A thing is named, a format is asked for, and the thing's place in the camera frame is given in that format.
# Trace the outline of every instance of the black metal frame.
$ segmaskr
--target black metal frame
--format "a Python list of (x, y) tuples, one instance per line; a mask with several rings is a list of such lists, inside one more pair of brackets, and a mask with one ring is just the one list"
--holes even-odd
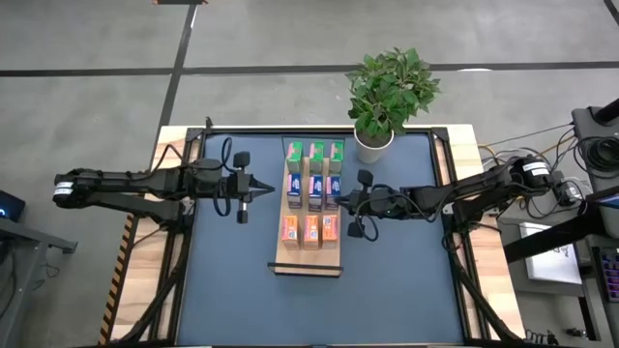
[[(265, 128), (262, 128), (262, 127), (246, 127), (246, 128), (212, 127), (208, 129), (188, 129), (187, 136), (186, 136), (186, 146), (183, 151), (183, 156), (184, 158), (189, 159), (189, 155), (192, 152), (192, 146), (195, 143), (194, 141), (196, 138), (199, 138), (200, 141), (199, 141), (198, 157), (199, 158), (203, 157), (205, 149), (206, 149), (206, 138), (211, 134), (224, 134), (224, 133), (227, 133), (227, 134), (248, 134), (248, 133), (275, 134), (276, 133), (276, 134), (286, 134), (286, 135), (288, 134), (290, 135), (294, 135), (294, 134), (350, 135), (351, 132), (352, 132), (352, 128), (329, 127), (329, 126), (316, 127), (316, 128), (304, 128), (304, 127), (290, 126), (290, 127), (270, 127), (270, 128), (266, 128), (266, 127)], [(457, 179), (456, 166), (454, 164), (454, 160), (452, 156), (447, 128), (407, 129), (406, 133), (423, 134), (427, 136), (429, 150), (430, 150), (430, 158), (432, 161), (432, 170), (434, 174), (434, 180), (437, 185), (442, 185), (446, 183), (443, 183), (443, 180), (442, 180), (441, 167), (438, 161), (437, 146), (435, 143), (436, 139), (442, 142), (445, 160), (447, 164), (447, 168), (446, 168), (447, 174), (449, 174), (450, 180), (455, 181)], [(444, 226), (443, 228), (444, 228), (445, 234), (446, 235), (451, 234), (451, 231), (449, 230), (449, 225), (446, 223), (443, 223), (443, 226)], [(191, 236), (192, 236), (192, 230), (186, 231), (186, 233), (184, 233), (183, 244), (181, 247), (184, 248), (186, 251), (189, 251), (189, 247), (191, 245)], [(166, 254), (168, 255), (164, 255), (163, 257), (162, 272), (160, 274), (160, 283), (158, 286), (161, 286), (162, 281), (167, 279), (166, 270), (169, 270), (171, 266), (170, 265), (171, 259), (172, 259), (171, 254), (173, 252), (174, 243), (175, 243), (175, 238), (173, 237), (174, 236), (166, 240), (166, 246), (164, 250), (166, 251)], [(475, 261), (474, 261), (475, 259), (473, 255), (473, 249), (472, 249), (470, 239), (468, 238), (468, 236), (466, 235), (462, 236), (462, 243), (464, 245), (464, 255), (466, 257), (466, 271), (471, 277), (474, 284), (479, 288), (479, 279), (477, 276), (477, 268), (476, 268)], [(462, 285), (458, 281), (458, 278), (457, 278), (456, 262), (455, 262), (454, 256), (449, 252), (448, 252), (448, 257), (450, 259), (452, 279), (454, 280), (454, 290), (455, 290), (455, 297), (456, 297), (456, 303), (457, 303), (458, 318), (460, 321), (460, 328), (461, 328), (464, 344), (471, 344), (472, 342), (475, 342), (475, 343), (485, 342), (485, 343), (499, 344), (499, 345), (502, 344), (500, 341), (489, 339), (489, 329), (487, 325), (487, 320), (486, 318), (484, 318), (484, 316), (482, 315), (479, 309), (477, 310), (478, 311), (477, 313), (478, 324), (480, 327), (482, 337), (481, 339), (472, 337), (471, 327), (470, 327), (470, 323), (469, 323), (468, 315), (466, 311), (466, 303), (464, 300)], [(322, 270), (334, 270), (334, 271), (340, 271), (340, 272), (343, 271), (342, 267), (279, 264), (279, 263), (274, 263), (274, 262), (268, 263), (268, 267), (269, 268), (272, 268), (272, 267), (316, 268), (316, 269), (322, 269)], [(140, 344), (143, 343), (145, 344), (144, 346), (155, 347), (155, 346), (170, 346), (176, 342), (177, 330), (178, 330), (178, 324), (179, 324), (179, 318), (180, 318), (180, 312), (181, 312), (183, 286), (185, 284), (186, 269), (187, 269), (187, 265), (185, 265), (185, 268), (183, 269), (181, 276), (179, 276), (178, 281), (175, 284), (172, 308), (170, 312), (170, 322), (169, 322), (169, 327), (168, 327), (166, 338), (164, 339), (158, 338), (159, 323), (161, 321), (160, 318), (161, 318), (161, 310), (162, 310), (161, 308), (159, 308), (159, 313), (157, 316), (158, 319), (154, 320), (153, 323), (151, 324), (151, 332), (153, 333), (149, 334), (148, 341), (142, 341), (140, 342)], [(110, 343), (110, 346), (119, 346), (119, 345), (118, 343)]]

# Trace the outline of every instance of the desk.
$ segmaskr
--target desk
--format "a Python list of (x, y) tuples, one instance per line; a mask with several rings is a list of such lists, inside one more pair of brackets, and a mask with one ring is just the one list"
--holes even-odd
[[(446, 150), (445, 152), (438, 152), (441, 176), (444, 180), (449, 180), (449, 175), (447, 174), (448, 157), (453, 159), (455, 174), (458, 179), (480, 173), (483, 170), (477, 150), (477, 142), (471, 126), (415, 126), (415, 128), (426, 129), (435, 127), (445, 128), (449, 136), (449, 149), (443, 149)], [(272, 130), (274, 128), (254, 127), (252, 129)], [(247, 130), (248, 128), (226, 127), (226, 129), (235, 131)], [(188, 127), (162, 128), (153, 162), (159, 160), (166, 144), (174, 144), (179, 151), (183, 151), (187, 134)], [(168, 157), (162, 163), (162, 167), (178, 164), (179, 161), (168, 154)], [(484, 223), (495, 225), (496, 221), (486, 218)], [(150, 220), (142, 219), (138, 222), (132, 216), (127, 218), (115, 274), (112, 279), (107, 303), (105, 304), (100, 343), (105, 343), (109, 339), (119, 338), (125, 334), (154, 297), (162, 271), (166, 241), (176, 240), (176, 243), (174, 243), (175, 247), (173, 248), (175, 252), (171, 253), (172, 262), (174, 261), (174, 255), (178, 254), (177, 248), (180, 245), (178, 241), (183, 237), (167, 236), (165, 233), (156, 234), (132, 250), (133, 240), (139, 239), (155, 229), (157, 229), (156, 225)], [(482, 292), (508, 327), (516, 334), (524, 336), (517, 309), (516, 296), (499, 235), (492, 230), (478, 229), (471, 233), (471, 246)], [(174, 294), (168, 296), (162, 311), (162, 317), (158, 321), (159, 329), (157, 334), (149, 332), (144, 335), (144, 338), (150, 337), (152, 339), (166, 336), (169, 329), (168, 322), (171, 304), (175, 297), (178, 296), (174, 296)], [(466, 294), (464, 300), (471, 335), (479, 337), (480, 328), (477, 326), (476, 308)]]

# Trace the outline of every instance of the potted plant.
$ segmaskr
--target potted plant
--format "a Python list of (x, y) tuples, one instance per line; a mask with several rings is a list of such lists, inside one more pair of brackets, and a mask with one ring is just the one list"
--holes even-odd
[(364, 57), (357, 71), (347, 75), (353, 95), (348, 116), (355, 121), (357, 157), (364, 163), (377, 161), (404, 132), (404, 122), (434, 100), (439, 79), (430, 79), (429, 64), (420, 60), (415, 48), (386, 51), (376, 58)]

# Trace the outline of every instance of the gray floor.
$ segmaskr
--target gray floor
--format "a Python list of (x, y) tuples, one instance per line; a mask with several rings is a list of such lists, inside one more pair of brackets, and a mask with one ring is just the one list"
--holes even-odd
[[(170, 68), (187, 9), (2, 0), (0, 70)], [(602, 0), (213, 0), (198, 10), (185, 65), (351, 64), (394, 45), (416, 46), (430, 63), (618, 61), (617, 43), (619, 26)], [(412, 121), (473, 124), (480, 143), (565, 124), (575, 107), (616, 99), (619, 85), (617, 70), (436, 75), (444, 93)], [(53, 176), (74, 167), (145, 168), (168, 82), (0, 78), (0, 189), (27, 201), (27, 225), (79, 240), (73, 256), (49, 254), (62, 273), (36, 292), (23, 347), (96, 342), (124, 215), (55, 208)], [(336, 73), (184, 76), (170, 124), (202, 124), (207, 115), (222, 125), (347, 124), (347, 87)], [(496, 149), (542, 150), (561, 133)], [(571, 159), (561, 168), (584, 178)], [(574, 299), (523, 293), (518, 304), (533, 331), (581, 325)]]

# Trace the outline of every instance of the wooden board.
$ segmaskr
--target wooden board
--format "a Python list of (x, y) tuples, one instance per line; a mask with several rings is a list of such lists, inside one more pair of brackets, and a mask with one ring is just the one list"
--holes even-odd
[[(162, 127), (158, 143), (157, 151), (153, 163), (161, 157), (162, 150), (166, 144), (174, 144), (179, 151), (182, 151), (185, 143), (185, 135), (188, 128), (200, 128), (203, 126), (166, 126)], [(298, 126), (299, 129), (315, 129), (324, 128), (325, 126)], [(349, 131), (351, 126), (329, 126), (330, 128)], [(452, 158), (456, 168), (457, 178), (459, 180), (469, 176), (479, 174), (484, 171), (475, 133), (471, 125), (409, 125), (409, 129), (414, 128), (447, 128), (450, 136), (450, 146)], [(288, 126), (234, 126), (224, 127), (226, 129), (285, 129)], [(163, 161), (162, 167), (178, 165), (171, 154), (167, 154)], [(439, 161), (441, 173), (446, 172), (447, 166), (445, 156), (442, 154), (442, 160)], [(151, 231), (152, 225), (142, 223), (144, 219), (137, 225), (137, 235), (143, 236)], [(494, 225), (495, 219), (484, 219), (483, 223)], [(157, 280), (159, 278), (159, 269), (162, 263), (162, 253), (165, 244), (165, 238), (155, 238), (149, 240), (148, 247), (138, 247), (131, 254), (131, 262), (127, 265), (128, 271), (125, 278), (125, 284), (121, 293), (120, 303), (116, 320), (111, 324), (112, 339), (119, 338), (126, 333), (135, 323), (137, 318), (143, 313), (148, 303), (153, 299), (157, 289)], [(478, 278), (481, 283), (482, 293), (487, 298), (488, 302), (497, 312), (499, 317), (515, 334), (524, 337), (524, 328), (516, 302), (516, 294), (512, 286), (509, 269), (505, 259), (505, 253), (501, 245), (501, 238), (496, 231), (480, 228), (470, 234), (471, 245), (475, 257), (475, 264), (478, 270)], [(475, 305), (470, 296), (465, 294), (466, 309), (468, 312), (469, 322), (471, 327), (477, 323)], [(114, 299), (108, 299), (108, 302), (114, 302)], [(170, 306), (166, 305), (163, 309), (162, 321), (167, 321), (169, 316)], [(479, 328), (474, 330), (479, 337)]]
[[(278, 250), (276, 253), (276, 263), (287, 263), (287, 264), (301, 264), (301, 265), (312, 265), (312, 266), (335, 266), (339, 267), (339, 249), (341, 246), (341, 209), (338, 208), (335, 210), (323, 210), (322, 212), (310, 212), (308, 210), (309, 206), (309, 195), (308, 191), (310, 190), (310, 158), (303, 157), (303, 180), (301, 184), (301, 197), (303, 207), (301, 209), (290, 209), (288, 208), (288, 200), (286, 197), (286, 189), (288, 187), (288, 167), (283, 164), (283, 183), (281, 190), (281, 208), (280, 208), (280, 231), (278, 232)], [(327, 176), (329, 176), (329, 159), (324, 159), (322, 165), (322, 177), (324, 182), (326, 183)], [(288, 249), (283, 245), (281, 241), (281, 230), (282, 230), (282, 222), (283, 217), (287, 216), (297, 216), (299, 219), (299, 233), (303, 235), (305, 232), (305, 220), (306, 216), (310, 215), (318, 215), (320, 218), (325, 215), (337, 215), (338, 216), (338, 234), (339, 240), (336, 248), (325, 249), (321, 248), (320, 250), (304, 250), (303, 247), (298, 250)], [(291, 274), (291, 275), (313, 275), (313, 276), (339, 276), (340, 271), (337, 270), (313, 270), (313, 269), (302, 269), (302, 268), (289, 268), (289, 267), (275, 267), (275, 272), (279, 274)]]

